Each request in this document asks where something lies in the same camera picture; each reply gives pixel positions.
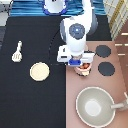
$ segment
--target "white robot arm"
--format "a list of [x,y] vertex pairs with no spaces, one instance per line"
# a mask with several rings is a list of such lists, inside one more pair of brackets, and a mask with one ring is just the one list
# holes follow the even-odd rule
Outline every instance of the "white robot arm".
[[95,53],[86,52],[86,35],[92,26],[92,3],[82,1],[84,14],[65,18],[60,23],[61,38],[66,45],[60,46],[58,62],[68,62],[69,66],[79,67],[83,63],[91,63]]

